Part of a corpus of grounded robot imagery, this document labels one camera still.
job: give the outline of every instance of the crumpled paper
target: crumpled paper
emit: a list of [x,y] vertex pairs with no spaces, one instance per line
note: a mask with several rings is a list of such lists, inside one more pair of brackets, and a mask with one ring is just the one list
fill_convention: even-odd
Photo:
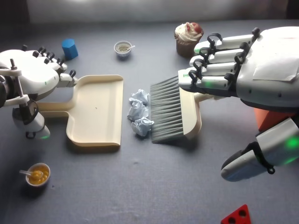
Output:
[[141,119],[143,117],[147,118],[149,116],[149,109],[143,105],[142,101],[135,99],[129,110],[127,118],[131,121]]
[[144,137],[146,136],[153,124],[154,121],[143,117],[141,119],[136,120],[135,122],[132,122],[131,127],[136,134]]
[[147,104],[149,102],[148,96],[149,94],[146,93],[146,91],[139,89],[137,93],[132,93],[129,101],[133,102],[134,100],[140,100],[143,104]]

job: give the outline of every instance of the table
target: table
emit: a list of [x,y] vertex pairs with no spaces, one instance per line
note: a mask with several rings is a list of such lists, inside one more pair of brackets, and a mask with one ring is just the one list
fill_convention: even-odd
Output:
[[[75,40],[79,57],[67,62],[77,77],[119,74],[124,78],[119,151],[83,153],[67,138],[66,120],[46,120],[47,140],[27,140],[13,125],[12,108],[0,111],[0,223],[4,224],[217,224],[247,204],[253,223],[299,223],[297,161],[241,182],[220,176],[223,162],[255,140],[253,109],[237,98],[200,104],[202,129],[191,142],[152,144],[136,137],[126,116],[128,98],[139,88],[177,75],[188,60],[177,55],[173,31],[179,23],[64,24],[1,27],[0,51],[45,46],[63,55],[61,41]],[[206,38],[249,34],[299,21],[200,22]],[[127,61],[113,46],[136,45]],[[56,89],[44,101],[67,101],[71,88]],[[44,191],[28,190],[19,169],[37,162],[52,172]]]

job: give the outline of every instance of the cupcake wrapper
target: cupcake wrapper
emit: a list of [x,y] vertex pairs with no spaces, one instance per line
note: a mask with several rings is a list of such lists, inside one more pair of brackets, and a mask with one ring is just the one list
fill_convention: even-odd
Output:
[[179,39],[179,37],[175,34],[174,38],[177,42],[177,53],[185,58],[191,58],[194,56],[194,48],[196,44],[200,41],[202,35],[198,38],[197,41],[192,42],[184,42]]

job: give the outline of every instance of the small bowl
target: small bowl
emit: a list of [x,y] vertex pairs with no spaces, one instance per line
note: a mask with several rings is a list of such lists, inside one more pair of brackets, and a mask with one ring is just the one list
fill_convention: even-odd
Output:
[[38,166],[44,166],[48,169],[49,171],[49,175],[48,175],[48,178],[43,182],[43,183],[40,183],[40,184],[32,184],[29,182],[29,178],[28,176],[26,175],[26,182],[27,184],[29,184],[30,186],[32,187],[41,187],[41,186],[44,186],[50,179],[50,176],[51,176],[51,170],[50,170],[50,167],[47,165],[47,164],[44,164],[44,163],[37,163],[37,164],[34,164],[33,166],[31,166],[28,171],[31,172],[33,170],[33,168],[35,167],[38,167]]
[[132,44],[128,41],[119,41],[114,45],[114,51],[119,57],[127,57],[131,54],[131,49],[130,50],[125,50],[125,49],[131,46]]

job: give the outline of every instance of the brush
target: brush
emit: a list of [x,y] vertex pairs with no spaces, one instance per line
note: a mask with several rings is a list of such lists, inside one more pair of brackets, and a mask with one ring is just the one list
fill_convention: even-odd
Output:
[[[180,70],[178,76],[185,73],[186,70]],[[153,143],[197,135],[201,128],[199,102],[214,97],[181,89],[178,76],[150,87],[151,119],[155,122],[151,128]]]

